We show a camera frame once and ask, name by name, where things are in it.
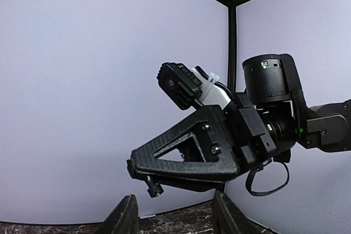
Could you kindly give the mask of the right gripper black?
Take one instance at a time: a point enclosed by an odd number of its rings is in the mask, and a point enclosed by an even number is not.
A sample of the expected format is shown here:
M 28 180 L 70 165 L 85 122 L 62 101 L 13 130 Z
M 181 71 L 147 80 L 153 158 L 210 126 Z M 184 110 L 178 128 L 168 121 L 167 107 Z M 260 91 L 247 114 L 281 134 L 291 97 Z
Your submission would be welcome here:
M 145 182 L 147 175 L 153 175 L 161 186 L 206 192 L 271 158 L 290 162 L 290 105 L 281 102 L 257 110 L 246 93 L 236 93 L 224 113 L 218 105 L 203 106 L 133 150 L 127 161 L 131 178 Z M 218 190 L 213 196 L 213 231 L 271 233 Z

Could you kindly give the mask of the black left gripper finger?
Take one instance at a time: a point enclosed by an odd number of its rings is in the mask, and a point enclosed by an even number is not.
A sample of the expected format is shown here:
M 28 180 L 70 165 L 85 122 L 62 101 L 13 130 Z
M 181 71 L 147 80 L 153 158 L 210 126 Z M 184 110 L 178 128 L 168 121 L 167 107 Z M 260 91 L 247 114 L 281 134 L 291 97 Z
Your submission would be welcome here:
M 136 196 L 124 196 L 94 234 L 137 234 L 138 203 Z

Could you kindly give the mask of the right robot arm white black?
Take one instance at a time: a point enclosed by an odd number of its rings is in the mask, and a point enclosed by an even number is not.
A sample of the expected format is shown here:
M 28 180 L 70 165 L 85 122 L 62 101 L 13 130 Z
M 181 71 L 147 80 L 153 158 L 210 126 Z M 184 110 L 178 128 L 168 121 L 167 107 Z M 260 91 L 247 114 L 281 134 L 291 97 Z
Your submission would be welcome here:
M 255 175 L 271 162 L 286 165 L 295 144 L 350 150 L 350 101 L 308 107 L 291 55 L 259 55 L 242 67 L 246 88 L 234 93 L 200 67 L 161 65 L 160 88 L 181 110 L 195 111 L 132 151 L 128 172 L 151 197 L 163 185 L 205 192 L 242 175 L 246 190 L 264 197 L 252 191 Z

